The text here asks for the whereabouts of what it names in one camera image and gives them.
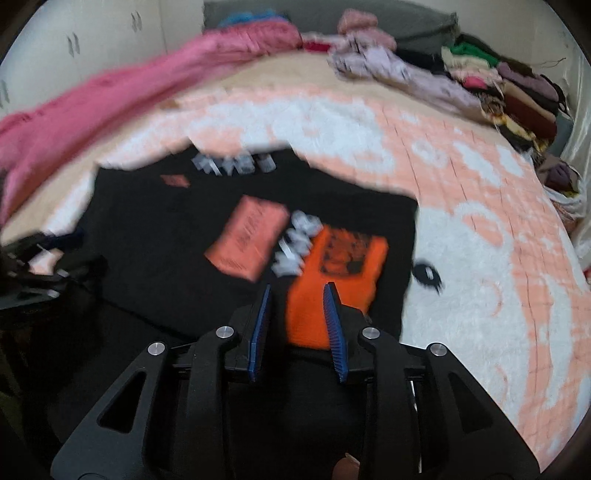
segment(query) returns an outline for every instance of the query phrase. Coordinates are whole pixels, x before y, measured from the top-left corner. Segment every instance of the cartoon eye print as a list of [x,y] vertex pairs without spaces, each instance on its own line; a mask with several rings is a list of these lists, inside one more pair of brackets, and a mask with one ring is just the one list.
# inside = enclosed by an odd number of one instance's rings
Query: cartoon eye print
[[432,288],[437,294],[441,295],[444,284],[435,267],[427,261],[420,260],[413,265],[413,277],[423,287]]

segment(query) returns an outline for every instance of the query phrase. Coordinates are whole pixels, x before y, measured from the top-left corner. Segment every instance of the mattress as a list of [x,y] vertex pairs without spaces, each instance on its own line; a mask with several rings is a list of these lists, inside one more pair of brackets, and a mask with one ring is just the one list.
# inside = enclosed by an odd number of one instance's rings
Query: mattress
[[326,56],[268,58],[161,104],[55,175],[3,242],[71,229],[97,165],[133,169],[190,142],[218,154],[290,145],[334,176],[416,197],[401,341],[446,344],[540,466],[556,457],[591,398],[591,293],[533,167],[492,128],[337,79]]

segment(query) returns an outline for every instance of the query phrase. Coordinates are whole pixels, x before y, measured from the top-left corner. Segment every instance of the gray folded cloth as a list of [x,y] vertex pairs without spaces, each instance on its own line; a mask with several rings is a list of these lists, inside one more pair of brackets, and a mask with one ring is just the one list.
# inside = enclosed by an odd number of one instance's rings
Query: gray folded cloth
[[485,122],[480,100],[447,77],[414,67],[382,46],[350,38],[330,52],[329,64],[340,77],[375,79],[454,115]]

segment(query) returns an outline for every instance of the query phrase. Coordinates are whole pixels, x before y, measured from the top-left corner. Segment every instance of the beige bed sheet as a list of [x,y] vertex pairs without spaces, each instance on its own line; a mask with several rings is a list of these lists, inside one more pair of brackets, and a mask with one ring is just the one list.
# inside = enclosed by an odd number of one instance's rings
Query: beige bed sheet
[[[391,87],[373,81],[340,80],[327,64],[326,56],[323,54],[294,52],[268,57],[251,64],[228,78],[209,82],[197,89],[301,86],[304,84],[315,85],[349,95],[394,102],[399,107],[411,112],[443,118],[446,121],[458,124],[458,126],[469,127],[484,140],[508,145],[493,128],[478,125],[462,118],[452,117]],[[194,92],[194,90],[196,89],[177,95],[177,98]],[[166,104],[168,102],[156,108],[166,108]],[[2,243],[9,243],[27,232],[41,229],[47,218],[69,193],[72,185],[76,184],[89,171],[97,169],[98,160],[110,149],[115,148],[119,142],[133,134],[134,131],[140,130],[146,121],[146,116],[144,115],[136,121],[130,122],[130,124],[118,129],[112,135],[97,142],[48,180],[4,227],[1,237]]]

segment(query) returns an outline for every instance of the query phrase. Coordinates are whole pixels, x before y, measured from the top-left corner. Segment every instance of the silver screw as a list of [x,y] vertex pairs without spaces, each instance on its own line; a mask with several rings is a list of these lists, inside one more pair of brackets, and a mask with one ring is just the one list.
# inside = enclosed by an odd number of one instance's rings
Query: silver screw
[[447,353],[447,348],[445,345],[442,345],[440,343],[434,343],[429,347],[429,350],[431,350],[431,353],[435,356],[445,356],[445,354]]
[[234,335],[234,329],[228,326],[220,327],[216,330],[216,335],[220,338],[229,338]]
[[154,342],[152,345],[148,347],[148,353],[150,355],[160,355],[166,350],[166,346],[162,342]]
[[370,340],[374,340],[379,337],[379,330],[374,327],[366,327],[361,331],[361,335]]

